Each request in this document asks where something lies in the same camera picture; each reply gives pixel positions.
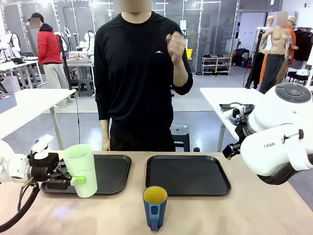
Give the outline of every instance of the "black trousers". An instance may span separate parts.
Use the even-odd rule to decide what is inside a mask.
[[[262,70],[262,64],[264,60],[264,54],[259,52],[255,57],[254,67],[251,69],[251,73],[249,74],[248,81],[246,83],[246,87],[250,88],[251,82],[253,82],[253,88],[257,89],[258,84],[260,83],[260,75]]]
[[[112,122],[111,151],[175,152],[171,130],[157,133],[138,133]]]
[[[262,85],[260,87],[261,93],[265,94],[266,92],[269,91],[269,89],[275,86],[276,77],[278,75],[278,72],[280,71],[280,68],[282,67],[284,59],[285,59],[284,55],[275,55],[275,54],[268,55],[264,78],[262,81]]]

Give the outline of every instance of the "shoe rack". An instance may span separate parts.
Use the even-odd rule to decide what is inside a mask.
[[[201,63],[202,74],[206,73],[227,73],[229,75],[231,66],[231,57],[203,57]],[[228,70],[218,71],[219,68],[227,67]]]

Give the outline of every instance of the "green plastic cup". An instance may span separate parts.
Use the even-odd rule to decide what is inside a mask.
[[[72,178],[77,180],[74,185],[78,196],[90,197],[97,192],[97,178],[94,168],[92,148],[88,144],[78,144],[64,151],[64,162]]]

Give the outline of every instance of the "blue mug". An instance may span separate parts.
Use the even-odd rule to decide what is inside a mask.
[[[147,224],[151,231],[157,232],[163,226],[167,191],[159,186],[151,186],[143,192]]]

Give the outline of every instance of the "person in red jacket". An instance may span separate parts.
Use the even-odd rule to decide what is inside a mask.
[[[52,26],[45,24],[44,17],[39,13],[32,14],[31,18],[40,19],[40,29],[38,33],[38,60],[43,65],[45,77],[50,88],[68,89],[67,79],[64,73],[61,60],[61,47],[58,37],[54,35]],[[56,107],[65,107],[65,100],[57,104]]]

